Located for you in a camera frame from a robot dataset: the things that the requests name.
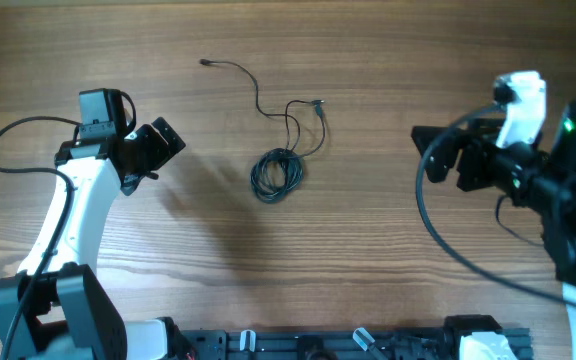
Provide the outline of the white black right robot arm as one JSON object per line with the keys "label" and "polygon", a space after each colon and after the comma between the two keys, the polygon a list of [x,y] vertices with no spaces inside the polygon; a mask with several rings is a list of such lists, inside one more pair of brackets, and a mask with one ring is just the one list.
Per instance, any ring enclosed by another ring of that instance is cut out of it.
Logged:
{"label": "white black right robot arm", "polygon": [[[566,306],[576,358],[576,99],[565,108],[550,152],[538,148],[540,111],[539,106],[508,95],[446,127],[414,127],[411,138],[421,155],[415,196],[427,231],[457,262],[500,285]],[[429,218],[423,183],[444,181],[450,169],[458,171],[457,186],[462,191],[496,187],[514,206],[539,215],[543,246],[555,265],[561,294],[486,271],[441,237]]]}

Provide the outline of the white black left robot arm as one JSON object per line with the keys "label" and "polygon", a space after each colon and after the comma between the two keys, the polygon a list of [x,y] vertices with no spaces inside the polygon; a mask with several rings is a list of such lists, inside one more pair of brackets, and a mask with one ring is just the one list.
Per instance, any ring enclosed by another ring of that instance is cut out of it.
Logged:
{"label": "white black left robot arm", "polygon": [[81,121],[52,167],[53,198],[16,275],[0,278],[4,359],[193,359],[196,351],[169,317],[126,322],[96,276],[110,207],[185,146],[159,117],[136,124],[129,95],[79,95]]}

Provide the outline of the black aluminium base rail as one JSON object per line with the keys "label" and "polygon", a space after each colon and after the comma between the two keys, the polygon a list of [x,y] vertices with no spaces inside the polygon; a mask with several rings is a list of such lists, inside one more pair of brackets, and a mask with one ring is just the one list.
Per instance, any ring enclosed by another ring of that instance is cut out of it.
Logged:
{"label": "black aluminium base rail", "polygon": [[441,326],[271,332],[185,330],[182,360],[533,360],[530,330],[504,328],[490,315],[448,316]]}

